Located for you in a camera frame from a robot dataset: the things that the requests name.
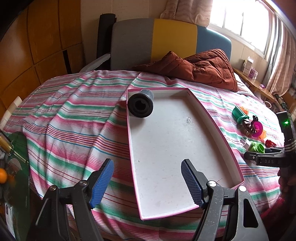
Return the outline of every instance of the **brown blanket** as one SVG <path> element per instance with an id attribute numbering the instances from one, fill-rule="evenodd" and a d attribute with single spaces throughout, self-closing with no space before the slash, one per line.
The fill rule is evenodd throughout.
<path id="1" fill-rule="evenodd" d="M 237 92 L 230 62 L 221 49 L 212 49 L 181 59 L 170 51 L 161 60 L 133 67 L 135 71 L 175 77 Z"/>

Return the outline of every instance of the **curtain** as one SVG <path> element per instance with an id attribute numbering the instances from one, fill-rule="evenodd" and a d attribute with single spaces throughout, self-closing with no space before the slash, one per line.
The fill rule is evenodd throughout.
<path id="1" fill-rule="evenodd" d="M 213 0 L 168 0 L 160 18 L 208 27 Z"/>
<path id="2" fill-rule="evenodd" d="M 282 96 L 291 84 L 294 66 L 296 64 L 296 43 L 283 22 L 274 16 L 275 34 L 269 66 L 263 85 L 272 94 Z"/>

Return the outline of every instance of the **striped bedsheet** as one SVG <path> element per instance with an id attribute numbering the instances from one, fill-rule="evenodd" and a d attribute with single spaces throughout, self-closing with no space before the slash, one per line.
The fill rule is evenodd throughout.
<path id="1" fill-rule="evenodd" d="M 128 147 L 126 90 L 148 87 L 189 88 L 210 113 L 227 139 L 259 211 L 279 196 L 277 168 L 257 167 L 242 158 L 243 136 L 231 111 L 249 109 L 264 125 L 267 137 L 283 146 L 276 115 L 247 91 L 231 91 L 180 79 L 128 71 L 93 71 L 52 78 L 16 109 L 5 131 L 22 131 L 28 140 L 31 188 L 43 197 L 50 185 L 73 186 L 98 170 L 106 158 L 115 171 L 93 215 L 103 237 L 110 240 L 191 240 L 202 211 L 142 221 L 139 218 Z M 72 226 L 73 208 L 68 206 Z M 219 235 L 227 210 L 223 209 Z"/>

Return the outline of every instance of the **plastic toy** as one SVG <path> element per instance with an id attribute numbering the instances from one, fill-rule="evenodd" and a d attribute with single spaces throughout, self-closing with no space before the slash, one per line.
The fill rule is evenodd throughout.
<path id="1" fill-rule="evenodd" d="M 253 115 L 253 120 L 249 120 L 249 116 L 246 115 L 238 106 L 232 111 L 232 116 L 235 118 L 238 124 L 243 125 L 246 136 L 259 137 L 263 132 L 263 125 L 258 121 L 258 117 Z"/>
<path id="2" fill-rule="evenodd" d="M 259 136 L 260 139 L 265 139 L 266 138 L 266 131 L 263 130 L 262 134 Z"/>
<path id="3" fill-rule="evenodd" d="M 246 109 L 246 108 L 244 108 L 244 107 L 242 107 L 242 106 L 240 106 L 239 108 L 240 108 L 240 109 L 243 111 L 243 113 L 245 113 L 246 115 L 249 114 L 249 110 L 248 110 L 248 109 Z"/>
<path id="4" fill-rule="evenodd" d="M 249 141 L 248 139 L 240 139 L 240 142 L 243 144 L 243 148 L 249 152 L 256 152 L 256 153 L 265 153 L 265 148 L 261 143 L 255 141 Z"/>
<path id="5" fill-rule="evenodd" d="M 276 147 L 276 144 L 272 142 L 271 140 L 266 140 L 265 142 L 266 148 Z"/>

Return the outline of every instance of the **white tray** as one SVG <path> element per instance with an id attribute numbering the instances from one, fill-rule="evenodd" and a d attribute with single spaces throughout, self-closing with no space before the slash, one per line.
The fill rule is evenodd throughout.
<path id="1" fill-rule="evenodd" d="M 128 98 L 141 89 L 127 91 Z M 187 88 L 150 88 L 150 116 L 129 113 L 128 136 L 140 218 L 163 218 L 194 208 L 181 174 L 188 158 L 208 180 L 232 188 L 244 181 L 225 137 L 206 109 Z"/>

